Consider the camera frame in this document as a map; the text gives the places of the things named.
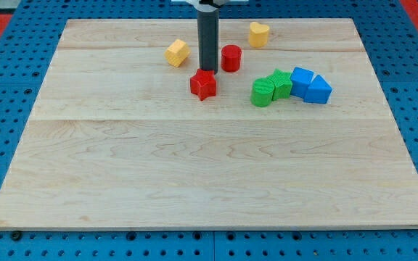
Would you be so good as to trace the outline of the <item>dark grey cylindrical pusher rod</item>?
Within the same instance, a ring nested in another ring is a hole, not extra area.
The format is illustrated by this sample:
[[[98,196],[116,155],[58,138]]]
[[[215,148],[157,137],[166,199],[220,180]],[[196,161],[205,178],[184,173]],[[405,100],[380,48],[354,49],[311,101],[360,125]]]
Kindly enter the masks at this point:
[[[202,70],[218,72],[218,19],[217,7],[197,4],[197,32],[199,65]]]

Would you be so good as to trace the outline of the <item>white pusher mount plate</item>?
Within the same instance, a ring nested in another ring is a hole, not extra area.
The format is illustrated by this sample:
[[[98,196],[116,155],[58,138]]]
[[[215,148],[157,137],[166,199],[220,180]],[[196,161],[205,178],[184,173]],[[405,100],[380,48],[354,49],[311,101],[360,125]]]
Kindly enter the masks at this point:
[[[171,0],[172,5],[212,4],[216,7],[224,5],[246,5],[248,0]]]

